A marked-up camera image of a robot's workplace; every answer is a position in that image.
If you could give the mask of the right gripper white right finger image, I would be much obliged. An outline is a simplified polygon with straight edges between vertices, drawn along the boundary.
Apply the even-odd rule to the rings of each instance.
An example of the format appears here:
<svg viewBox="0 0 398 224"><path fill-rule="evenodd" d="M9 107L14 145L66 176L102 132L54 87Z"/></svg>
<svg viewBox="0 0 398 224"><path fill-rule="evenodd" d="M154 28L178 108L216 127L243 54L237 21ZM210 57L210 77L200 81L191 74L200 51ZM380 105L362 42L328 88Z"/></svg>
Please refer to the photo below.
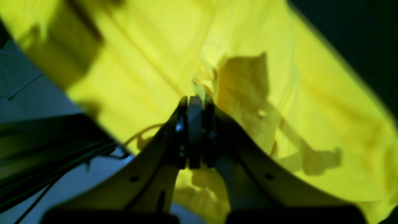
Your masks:
<svg viewBox="0 0 398 224"><path fill-rule="evenodd" d="M261 151L243 128L206 96L202 158L225 182L227 224L365 224L362 212L295 177Z"/></svg>

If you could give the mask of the right gripper white left finger image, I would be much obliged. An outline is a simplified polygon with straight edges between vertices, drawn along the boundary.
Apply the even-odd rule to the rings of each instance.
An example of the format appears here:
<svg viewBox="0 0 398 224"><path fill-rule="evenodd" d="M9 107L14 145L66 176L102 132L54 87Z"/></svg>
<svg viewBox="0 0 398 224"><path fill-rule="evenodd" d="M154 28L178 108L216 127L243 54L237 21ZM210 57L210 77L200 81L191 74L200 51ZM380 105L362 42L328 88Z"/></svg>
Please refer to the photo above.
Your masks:
<svg viewBox="0 0 398 224"><path fill-rule="evenodd" d="M183 97L169 120L123 169L91 190L50 209L42 224L177 224L170 215L180 170L199 169L203 102Z"/></svg>

